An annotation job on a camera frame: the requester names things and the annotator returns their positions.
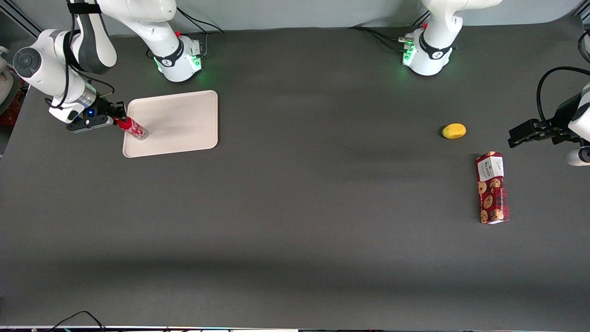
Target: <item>red can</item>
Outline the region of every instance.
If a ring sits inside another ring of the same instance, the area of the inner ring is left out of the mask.
[[[132,118],[127,116],[125,120],[121,120],[119,118],[114,118],[114,120],[119,125],[119,128],[129,133],[131,136],[139,140],[146,139],[148,137],[148,131]]]

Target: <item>red cookie box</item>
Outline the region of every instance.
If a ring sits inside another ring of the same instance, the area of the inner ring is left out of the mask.
[[[481,223],[498,224],[510,220],[502,154],[488,152],[476,159],[476,166]]]

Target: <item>black cable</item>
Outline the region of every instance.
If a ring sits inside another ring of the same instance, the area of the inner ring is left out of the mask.
[[[200,25],[199,25],[197,22],[193,21],[193,19],[192,19],[190,16],[188,16],[188,15],[186,15],[186,14],[183,14],[182,12],[181,12],[181,14],[182,14],[182,16],[184,16],[186,19],[188,19],[188,20],[189,20],[191,23],[193,23],[194,25],[196,25],[196,27],[197,27],[197,28],[199,28],[201,31],[203,31],[203,33],[204,33],[204,34],[208,34],[208,32],[207,32],[207,31],[205,31],[205,29],[201,28],[201,26],[200,26]]]
[[[84,73],[80,72],[80,71],[79,71],[79,70],[77,70],[76,68],[72,67],[72,65],[70,65],[70,68],[72,68],[72,70],[74,70],[76,73],[78,73],[78,75],[80,75],[80,76],[82,76],[82,77],[85,77],[85,78],[87,78],[87,79],[89,79],[89,80],[92,80],[92,81],[95,81],[95,82],[99,82],[100,84],[102,84],[102,85],[105,85],[105,86],[108,86],[108,87],[111,89],[111,91],[110,91],[110,92],[107,92],[107,93],[105,93],[105,94],[103,94],[103,95],[100,95],[99,97],[105,97],[105,96],[108,96],[108,95],[112,95],[112,94],[114,93],[114,86],[112,86],[111,84],[109,84],[109,83],[107,83],[107,82],[105,82],[105,81],[101,81],[101,80],[99,80],[99,79],[95,79],[95,78],[93,78],[93,77],[90,77],[90,76],[88,76],[88,75],[86,75],[86,74],[84,74]]]
[[[195,19],[195,18],[191,17],[190,15],[188,15],[187,13],[183,12],[180,8],[178,8],[178,11],[182,14],[182,16],[184,16],[191,23],[193,23],[194,25],[196,25],[205,34],[205,51],[204,52],[201,52],[201,57],[206,56],[207,55],[207,51],[209,50],[209,46],[208,46],[208,43],[209,43],[209,32],[205,31],[205,29],[203,29],[197,22],[195,22],[195,21],[198,21],[197,19]]]
[[[580,52],[580,55],[584,58],[584,60],[586,60],[587,62],[590,63],[590,54],[588,54],[588,51],[585,49],[585,47],[584,48],[582,47],[582,42],[584,42],[584,37],[586,37],[589,33],[590,33],[589,30],[584,31],[584,33],[578,39],[578,52]]]
[[[416,25],[416,23],[418,23],[418,21],[419,21],[419,20],[421,20],[421,19],[422,19],[422,17],[424,17],[424,15],[427,15],[427,14],[429,14],[429,13],[430,13],[430,11],[426,11],[424,14],[422,14],[420,17],[418,17],[418,18],[417,18],[417,19],[414,21],[414,23],[412,23],[412,26],[415,26],[415,25]]]
[[[211,24],[211,23],[208,23],[208,22],[205,22],[205,21],[200,21],[200,20],[198,20],[198,19],[196,19],[196,18],[194,18],[194,17],[190,16],[189,14],[187,14],[186,12],[184,12],[182,9],[180,9],[180,8],[178,8],[178,7],[176,7],[176,9],[178,9],[178,11],[179,11],[179,12],[180,12],[182,15],[184,15],[185,17],[187,17],[187,18],[189,18],[189,17],[190,17],[190,18],[194,19],[195,21],[197,21],[197,22],[199,22],[199,23],[203,23],[203,24],[206,24],[206,25],[209,25],[209,26],[211,26],[211,27],[214,27],[214,28],[216,28],[216,29],[217,29],[217,30],[219,30],[219,32],[221,32],[222,34],[224,34],[224,33],[225,33],[225,31],[223,31],[223,30],[222,30],[220,27],[218,27],[218,26],[217,26],[217,25],[215,25],[215,24]]]
[[[368,27],[360,27],[358,25],[355,25],[354,27],[350,27],[349,29],[372,32],[373,34],[376,34],[376,35],[378,35],[378,36],[380,36],[380,37],[382,37],[384,39],[387,39],[387,40],[393,40],[393,41],[397,41],[398,40],[397,38],[390,37],[390,36],[388,36],[388,35],[386,35],[386,34],[384,34],[382,32],[379,32],[379,31],[377,31],[375,29],[371,29],[371,28],[368,28]]]
[[[543,87],[543,83],[545,82],[547,77],[549,75],[551,75],[551,73],[554,73],[559,70],[575,71],[577,73],[590,76],[590,70],[585,70],[585,69],[576,68],[576,67],[562,66],[562,67],[555,67],[555,68],[547,71],[543,75],[543,77],[541,77],[541,79],[539,80],[539,84],[537,85],[537,111],[539,112],[539,117],[541,118],[541,122],[543,122],[543,125],[545,125],[545,127],[547,127],[549,129],[549,131],[551,131],[551,133],[556,136],[558,136],[558,133],[553,129],[552,126],[549,126],[549,122],[545,118],[545,114],[543,114],[543,108],[541,107],[541,88]]]
[[[25,19],[26,22],[28,22],[33,28],[35,28],[35,30],[39,31],[39,33],[41,33],[41,29],[39,29],[33,22],[31,22],[22,12],[21,10],[17,9],[16,7],[14,7],[8,0],[4,0],[4,3],[6,3],[7,5],[10,6],[10,8],[12,8],[12,10],[14,10],[15,12],[18,13],[18,15],[20,15],[23,19]]]
[[[384,39],[381,39],[381,33],[378,31],[373,32],[372,31],[373,29],[368,29],[368,28],[364,28],[364,27],[350,27],[349,29],[366,31],[366,32],[370,33],[373,37],[375,37],[383,46],[387,47],[388,49],[390,49],[392,51],[399,50],[399,48],[395,48],[395,47],[389,45]]]
[[[53,331],[53,330],[55,330],[55,328],[57,328],[58,326],[62,325],[62,324],[65,322],[65,321],[67,321],[67,320],[70,320],[70,319],[72,319],[72,318],[74,318],[74,317],[78,316],[79,314],[87,314],[87,315],[89,315],[89,316],[90,316],[90,317],[91,317],[91,318],[92,318],[92,319],[93,319],[93,320],[96,322],[96,324],[98,325],[98,327],[100,327],[100,330],[101,330],[102,332],[105,332],[105,331],[106,331],[106,327],[105,327],[105,326],[104,326],[104,325],[103,325],[103,324],[102,324],[102,323],[101,323],[101,322],[100,322],[98,319],[96,319],[96,317],[95,317],[95,316],[93,316],[91,313],[89,313],[89,312],[88,312],[88,311],[86,311],[86,310],[82,310],[82,311],[79,311],[79,312],[77,312],[77,313],[75,313],[75,314],[73,314],[73,315],[69,316],[68,318],[66,318],[66,319],[64,319],[64,320],[61,320],[61,321],[60,321],[59,323],[57,323],[57,324],[56,324],[54,327],[52,327],[52,328],[50,328],[49,330],[47,330],[47,332],[50,332],[50,331]]]
[[[68,38],[69,42],[68,45],[71,45],[72,43],[72,38],[74,36],[74,28],[76,27],[76,21],[74,19],[74,14],[72,14],[72,26],[70,29],[70,36]],[[51,108],[59,108],[59,109],[63,109],[61,108],[61,105],[64,104],[65,99],[68,96],[68,92],[70,91],[70,64],[68,63],[68,59],[65,60],[65,89],[64,89],[64,96],[61,98],[61,101],[59,104],[57,104],[57,106],[53,106],[51,103],[49,104],[49,107]]]
[[[422,25],[422,23],[424,23],[424,21],[426,21],[426,19],[429,17],[430,17],[430,13],[428,13],[428,15],[426,15],[426,17],[423,18],[422,21],[420,21],[420,23],[418,23],[418,26]]]

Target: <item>green led light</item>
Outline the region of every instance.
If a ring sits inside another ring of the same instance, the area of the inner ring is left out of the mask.
[[[195,70],[195,71],[199,71],[202,69],[201,67],[201,59],[198,56],[191,56],[191,67]]]
[[[158,61],[156,60],[156,57],[153,58],[153,61],[156,63],[156,65],[158,66],[158,71],[162,72],[162,68],[160,67],[160,64],[158,63]]]
[[[409,50],[405,52],[404,59],[402,60],[402,64],[409,66],[414,59],[414,54],[416,51],[416,46],[412,45]]]

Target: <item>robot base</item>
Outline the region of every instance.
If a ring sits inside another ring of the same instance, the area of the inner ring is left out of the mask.
[[[424,29],[420,28],[406,34],[406,39],[411,38],[413,40],[419,40],[420,35],[424,32]],[[441,54],[441,57],[433,60],[430,58],[419,43],[413,44],[406,50],[402,64],[410,67],[416,74],[423,76],[432,76],[438,74],[443,67],[448,63],[448,58],[453,51],[452,48],[446,54]]]
[[[201,45],[199,41],[192,40],[186,36],[180,36],[179,39],[183,44],[183,53],[173,66],[167,67],[154,58],[154,61],[158,65],[158,70],[171,82],[186,81],[202,69]]]

